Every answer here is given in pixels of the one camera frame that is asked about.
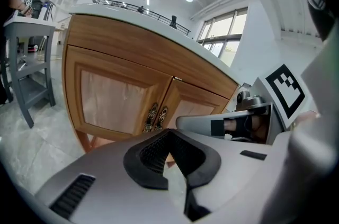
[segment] cabinet door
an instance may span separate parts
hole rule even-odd
[[[124,59],[67,46],[64,85],[76,131],[110,140],[141,134],[171,79]]]
[[[227,103],[226,98],[174,79],[159,109],[154,129],[160,126],[176,129],[175,120],[180,116],[219,114]]]

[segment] tiled floor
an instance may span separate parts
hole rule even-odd
[[[61,63],[61,60],[51,62],[57,104],[51,107],[47,101],[41,101],[30,108],[34,120],[32,129],[24,120],[15,98],[12,103],[0,107],[0,157],[17,182],[32,194],[53,174],[84,153],[65,109]]]

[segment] black vent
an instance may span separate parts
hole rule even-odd
[[[174,129],[165,129],[129,148],[123,165],[142,187],[167,190],[168,181],[163,172],[169,153],[191,189],[208,184],[221,165],[220,155],[214,149]]]
[[[63,218],[69,219],[81,200],[94,183],[95,178],[80,175],[50,207]]]

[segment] white countertop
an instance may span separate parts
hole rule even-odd
[[[187,37],[184,33],[173,29],[169,25],[159,22],[146,14],[140,14],[131,10],[125,10],[119,7],[98,5],[98,4],[78,4],[71,7],[70,14],[93,15],[120,20],[131,23],[139,27],[153,31],[165,38],[168,38],[177,44],[189,49],[207,62],[220,69],[223,73],[233,79],[237,84],[242,85],[244,82],[238,77],[237,73],[230,69],[218,57],[205,49],[196,41]]]
[[[57,24],[58,24],[56,22],[38,20],[38,19],[34,19],[34,18],[13,16],[7,22],[4,23],[3,27],[6,27],[7,25],[9,25],[11,23],[33,23],[33,24],[47,25],[47,26],[53,26],[53,27],[56,27]]]

